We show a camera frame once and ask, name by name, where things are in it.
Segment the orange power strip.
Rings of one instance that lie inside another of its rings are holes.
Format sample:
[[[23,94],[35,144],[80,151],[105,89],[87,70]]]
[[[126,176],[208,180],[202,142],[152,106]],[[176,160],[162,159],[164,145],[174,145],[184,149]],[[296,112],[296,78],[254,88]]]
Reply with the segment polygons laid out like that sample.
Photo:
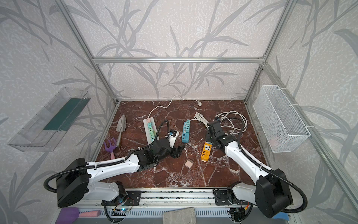
[[[202,161],[204,161],[204,162],[209,161],[211,149],[212,149],[212,144],[209,142],[205,142],[201,156],[200,156]]]

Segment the blue power strip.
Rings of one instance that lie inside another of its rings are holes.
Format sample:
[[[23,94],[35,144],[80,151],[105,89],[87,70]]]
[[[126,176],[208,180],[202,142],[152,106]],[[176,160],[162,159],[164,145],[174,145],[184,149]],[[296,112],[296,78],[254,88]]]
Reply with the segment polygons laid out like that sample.
[[[190,122],[191,122],[191,120],[187,119],[183,124],[183,131],[182,131],[182,137],[181,137],[181,140],[183,143],[189,142]]]

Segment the white multicolour power strip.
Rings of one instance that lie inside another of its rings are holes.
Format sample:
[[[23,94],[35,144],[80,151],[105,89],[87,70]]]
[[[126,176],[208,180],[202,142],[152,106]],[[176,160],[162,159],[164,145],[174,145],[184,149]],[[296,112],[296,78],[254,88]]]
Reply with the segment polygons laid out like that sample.
[[[155,140],[154,138],[157,133],[157,128],[156,128],[153,117],[144,119],[143,124],[144,124],[144,128],[145,128],[147,144],[153,143]]]

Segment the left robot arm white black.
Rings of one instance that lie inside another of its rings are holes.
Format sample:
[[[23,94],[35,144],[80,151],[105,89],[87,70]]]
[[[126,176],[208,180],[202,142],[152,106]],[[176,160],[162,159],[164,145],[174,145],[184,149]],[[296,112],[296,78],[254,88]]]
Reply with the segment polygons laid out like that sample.
[[[159,139],[114,160],[86,162],[84,158],[79,158],[64,171],[48,177],[43,186],[57,195],[59,208],[72,206],[82,200],[112,202],[122,197],[125,190],[118,183],[103,182],[104,179],[154,168],[168,156],[180,157],[184,148],[185,145],[174,147],[168,139]]]

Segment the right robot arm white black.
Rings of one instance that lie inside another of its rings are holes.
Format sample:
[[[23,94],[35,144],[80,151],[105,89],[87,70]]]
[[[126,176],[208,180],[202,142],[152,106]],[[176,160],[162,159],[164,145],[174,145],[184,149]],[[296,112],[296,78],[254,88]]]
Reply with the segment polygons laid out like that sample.
[[[253,185],[235,184],[230,193],[237,201],[247,201],[258,207],[267,218],[276,214],[300,213],[308,206],[306,194],[287,180],[285,173],[256,159],[241,145],[241,134],[226,134],[221,119],[207,123],[207,138],[217,149],[235,161],[251,178]]]

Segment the purple pink hand rake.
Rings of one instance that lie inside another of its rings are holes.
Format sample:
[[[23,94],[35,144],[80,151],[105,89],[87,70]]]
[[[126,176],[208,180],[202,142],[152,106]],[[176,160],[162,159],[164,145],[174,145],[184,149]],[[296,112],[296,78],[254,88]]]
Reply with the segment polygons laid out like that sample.
[[[110,153],[111,159],[115,159],[114,149],[116,148],[116,140],[114,138],[112,139],[106,139],[104,142],[104,148],[106,152]]]

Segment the metal garden trowel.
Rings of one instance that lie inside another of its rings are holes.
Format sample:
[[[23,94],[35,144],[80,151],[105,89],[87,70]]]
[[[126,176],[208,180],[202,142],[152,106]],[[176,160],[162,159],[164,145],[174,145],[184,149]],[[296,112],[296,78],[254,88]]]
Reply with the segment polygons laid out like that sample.
[[[126,116],[123,114],[118,120],[116,131],[119,133],[119,136],[116,141],[116,147],[119,147],[122,137],[122,132],[126,130]]]

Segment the grey sponge block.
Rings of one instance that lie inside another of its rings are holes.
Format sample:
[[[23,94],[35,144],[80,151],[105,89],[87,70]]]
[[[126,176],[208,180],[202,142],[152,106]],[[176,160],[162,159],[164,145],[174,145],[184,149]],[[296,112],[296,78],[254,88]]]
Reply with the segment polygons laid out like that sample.
[[[163,224],[196,224],[195,208],[185,208],[163,213]]]

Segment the purple pink brush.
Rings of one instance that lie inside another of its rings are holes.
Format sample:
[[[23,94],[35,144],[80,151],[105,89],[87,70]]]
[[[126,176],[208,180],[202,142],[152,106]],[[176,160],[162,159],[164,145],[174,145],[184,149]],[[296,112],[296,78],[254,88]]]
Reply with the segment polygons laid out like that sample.
[[[61,209],[55,223],[56,224],[72,224],[78,218],[98,217],[98,216],[100,216],[100,214],[101,214],[100,210],[80,212],[79,209],[76,207],[67,207],[67,208]]]

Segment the blue sponge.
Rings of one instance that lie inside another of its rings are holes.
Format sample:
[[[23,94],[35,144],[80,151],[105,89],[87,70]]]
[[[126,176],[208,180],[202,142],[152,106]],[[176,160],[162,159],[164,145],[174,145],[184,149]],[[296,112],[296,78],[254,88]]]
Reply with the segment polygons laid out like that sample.
[[[283,213],[283,212],[276,214],[272,219],[282,219],[282,220],[286,220],[288,222],[290,220],[289,215],[287,213]]]

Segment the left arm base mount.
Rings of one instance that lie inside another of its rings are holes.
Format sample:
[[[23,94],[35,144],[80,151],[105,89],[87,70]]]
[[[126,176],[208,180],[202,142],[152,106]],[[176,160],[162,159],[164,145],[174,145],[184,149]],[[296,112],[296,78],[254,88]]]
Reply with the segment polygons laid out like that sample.
[[[107,206],[139,206],[142,191],[130,190],[126,195],[120,194],[114,200],[107,202]]]

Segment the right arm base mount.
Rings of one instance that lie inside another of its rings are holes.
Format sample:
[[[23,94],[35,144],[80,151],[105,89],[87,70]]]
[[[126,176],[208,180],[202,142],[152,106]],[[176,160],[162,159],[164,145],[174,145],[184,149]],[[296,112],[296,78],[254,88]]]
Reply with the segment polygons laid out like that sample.
[[[235,197],[232,190],[229,189],[213,189],[215,205],[232,205],[232,206],[247,206],[249,203],[244,200],[239,200]]]

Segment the clear plastic wall tray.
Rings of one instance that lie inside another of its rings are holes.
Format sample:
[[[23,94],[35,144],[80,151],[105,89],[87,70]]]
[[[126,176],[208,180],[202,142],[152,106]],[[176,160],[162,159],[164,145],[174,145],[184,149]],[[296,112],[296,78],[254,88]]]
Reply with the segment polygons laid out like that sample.
[[[91,100],[87,90],[62,88],[8,143],[21,152],[52,152]]]

